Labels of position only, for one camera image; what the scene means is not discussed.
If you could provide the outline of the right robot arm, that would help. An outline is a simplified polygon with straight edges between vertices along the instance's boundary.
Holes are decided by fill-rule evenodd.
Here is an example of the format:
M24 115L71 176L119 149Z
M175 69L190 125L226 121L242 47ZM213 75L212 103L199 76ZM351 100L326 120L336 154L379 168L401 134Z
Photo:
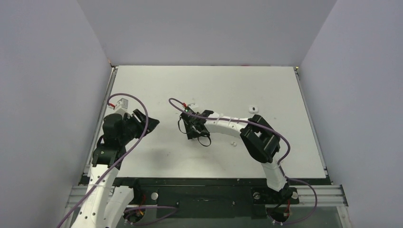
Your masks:
M256 114L252 118L234 118L211 110L197 113L186 108L180 114L180 119L184 123L188 139L210 139L212 133L241 139L249 155L262 166L269 188L268 196L272 202L280 203L298 198L296 190L290 188L275 157L280 150L281 137L262 116Z

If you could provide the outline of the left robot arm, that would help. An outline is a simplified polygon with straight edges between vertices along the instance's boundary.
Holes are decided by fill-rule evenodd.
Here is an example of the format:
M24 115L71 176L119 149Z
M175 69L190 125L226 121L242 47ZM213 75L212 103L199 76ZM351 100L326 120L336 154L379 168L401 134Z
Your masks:
M129 114L120 109L104 117L103 135L92 154L89 183L78 202L79 212L73 228L114 228L128 204L141 200L142 191L134 185L114 187L114 181L126 154L126 145L152 132L159 120L136 109Z

